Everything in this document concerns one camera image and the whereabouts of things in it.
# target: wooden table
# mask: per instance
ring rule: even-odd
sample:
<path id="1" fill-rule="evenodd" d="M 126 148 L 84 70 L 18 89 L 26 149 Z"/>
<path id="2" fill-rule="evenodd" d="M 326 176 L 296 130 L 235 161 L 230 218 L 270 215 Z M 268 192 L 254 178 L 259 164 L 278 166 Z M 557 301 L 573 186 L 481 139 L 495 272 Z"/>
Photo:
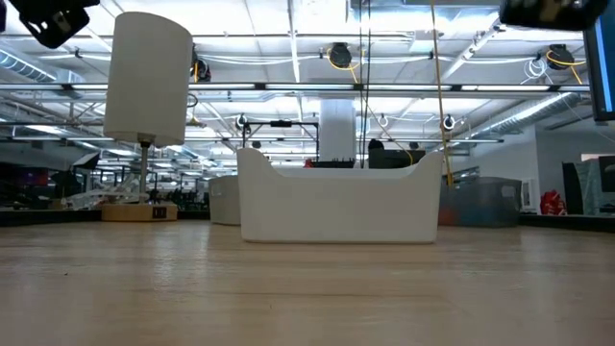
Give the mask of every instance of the wooden table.
<path id="1" fill-rule="evenodd" d="M 443 229 L 435 245 L 284 245 L 203 221 L 7 228 L 0 340 L 610 346 L 615 235 Z"/>

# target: white cylindrical container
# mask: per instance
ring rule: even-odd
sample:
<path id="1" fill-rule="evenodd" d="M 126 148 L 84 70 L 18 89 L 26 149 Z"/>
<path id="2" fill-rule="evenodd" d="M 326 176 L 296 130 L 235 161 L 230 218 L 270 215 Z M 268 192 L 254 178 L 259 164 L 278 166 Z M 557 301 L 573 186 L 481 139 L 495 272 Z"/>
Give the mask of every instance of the white cylindrical container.
<path id="1" fill-rule="evenodd" d="M 115 19 L 105 136 L 158 147 L 184 144 L 192 35 L 158 15 Z"/>

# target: ceiling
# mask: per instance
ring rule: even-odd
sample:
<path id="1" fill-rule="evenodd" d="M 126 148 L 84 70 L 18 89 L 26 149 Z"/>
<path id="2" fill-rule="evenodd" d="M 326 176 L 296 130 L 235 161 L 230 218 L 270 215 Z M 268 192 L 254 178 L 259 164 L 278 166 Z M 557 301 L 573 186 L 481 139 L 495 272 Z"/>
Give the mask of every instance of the ceiling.
<path id="1" fill-rule="evenodd" d="M 28 62 L 41 68 L 67 69 L 77 73 L 87 83 L 105 83 L 111 59 L 114 17 L 122 12 L 151 12 L 165 16 L 186 27 L 193 35 L 199 55 L 205 59 L 214 83 L 347 83 L 353 82 L 348 71 L 333 69 L 329 61 L 320 59 L 333 42 L 349 44 L 355 62 L 359 62 L 359 29 L 362 28 L 363 45 L 371 46 L 370 83 L 381 84 L 433 84 L 435 60 L 430 59 L 433 50 L 431 13 L 428 6 L 402 6 L 401 1 L 374 0 L 371 20 L 362 25 L 356 20 L 357 12 L 347 14 L 346 2 L 339 0 L 102 0 L 101 6 L 87 9 L 91 17 L 88 30 L 81 31 L 57 50 L 49 50 L 37 43 L 17 19 L 17 13 L 9 7 L 7 32 L 2 48 L 20 54 Z M 498 24 L 499 2 L 438 1 L 447 6 L 438 7 L 436 26 L 441 34 L 438 41 L 441 70 L 446 71 L 455 58 L 472 43 L 479 41 L 485 32 Z M 298 75 L 293 69 L 291 54 L 291 20 L 296 33 Z M 371 44 L 367 30 L 371 29 Z M 443 83 L 464 85 L 518 85 L 551 83 L 542 78 L 529 79 L 529 60 L 537 53 L 545 53 L 550 44 L 566 44 L 576 59 L 584 60 L 582 33 L 540 31 L 505 28 L 496 32 L 480 49 L 462 63 Z M 79 50 L 82 59 L 74 57 Z M 363 82 L 367 79 L 363 68 Z M 578 69 L 585 76 L 585 67 Z M 575 84 L 570 72 L 548 70 L 554 84 Z M 0 68 L 3 83 L 31 83 L 11 71 Z M 215 96 L 215 92 L 202 92 L 199 96 Z M 255 93 L 246 93 L 256 99 L 228 102 L 226 93 L 209 102 L 210 108 L 200 104 L 188 110 L 186 119 L 192 115 L 207 125 L 206 129 L 187 128 L 189 136 L 230 136 L 228 126 L 236 117 L 245 113 L 250 119 L 298 119 L 299 105 L 296 96 L 272 95 L 268 101 L 259 101 Z M 32 92 L 21 91 L 13 96 L 31 101 L 55 115 L 47 117 L 63 119 L 70 114 L 70 105 L 59 102 L 38 102 Z M 301 95 L 303 118 L 317 121 L 322 95 Z M 464 126 L 476 127 L 489 121 L 492 116 L 524 102 L 524 96 L 500 98 L 445 98 L 443 111 L 464 120 Z M 436 98 L 421 97 L 370 97 L 370 107 L 389 121 L 387 129 L 398 137 L 439 136 L 439 107 Z M 77 103 L 74 111 L 82 112 L 82 121 L 96 122 L 104 118 L 105 105 Z M 212 114 L 216 110 L 227 124 Z M 370 120 L 369 136 L 382 136 L 381 128 Z M 92 133 L 100 134 L 100 126 L 84 126 Z M 301 136 L 300 129 L 264 129 L 260 136 Z M 209 159 L 233 158 L 232 150 L 220 143 L 191 143 L 186 148 Z M 264 150 L 314 151 L 313 142 L 265 144 Z"/>

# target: red object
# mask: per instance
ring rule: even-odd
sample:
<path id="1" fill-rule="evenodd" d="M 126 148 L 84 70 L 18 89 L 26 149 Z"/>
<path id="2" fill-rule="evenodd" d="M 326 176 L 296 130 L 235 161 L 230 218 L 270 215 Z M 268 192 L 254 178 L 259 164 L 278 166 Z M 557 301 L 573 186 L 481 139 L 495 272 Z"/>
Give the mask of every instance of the red object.
<path id="1" fill-rule="evenodd" d="M 543 215 L 566 215 L 566 203 L 555 190 L 545 192 L 540 198 L 540 211 Z"/>

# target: metal frame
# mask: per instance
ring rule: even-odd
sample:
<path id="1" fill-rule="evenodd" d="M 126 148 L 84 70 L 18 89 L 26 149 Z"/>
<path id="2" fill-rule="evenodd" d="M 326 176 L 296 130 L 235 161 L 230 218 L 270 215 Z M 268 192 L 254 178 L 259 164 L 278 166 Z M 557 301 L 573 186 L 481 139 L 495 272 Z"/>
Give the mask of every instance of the metal frame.
<path id="1" fill-rule="evenodd" d="M 245 148 L 246 147 L 246 140 L 252 138 L 253 135 L 255 135 L 258 130 L 260 130 L 260 128 L 262 128 L 263 126 L 271 126 L 271 127 L 279 127 L 279 126 L 275 126 L 275 123 L 277 121 L 246 121 L 245 123 L 243 123 L 243 127 L 241 128 L 241 147 Z M 316 122 L 305 122 L 305 121 L 284 121 L 284 123 L 289 123 L 290 126 L 299 126 L 302 130 L 305 131 L 305 133 L 311 138 L 311 140 L 314 140 L 316 142 L 316 160 L 318 161 L 318 159 L 320 158 L 320 124 L 316 123 Z M 257 127 L 252 131 L 252 133 L 246 137 L 246 127 L 250 126 L 250 125 L 257 125 Z M 316 128 L 316 137 L 314 137 L 314 135 L 312 135 L 306 128 L 305 126 L 313 126 Z M 286 138 L 275 138 L 274 140 L 286 140 Z"/>

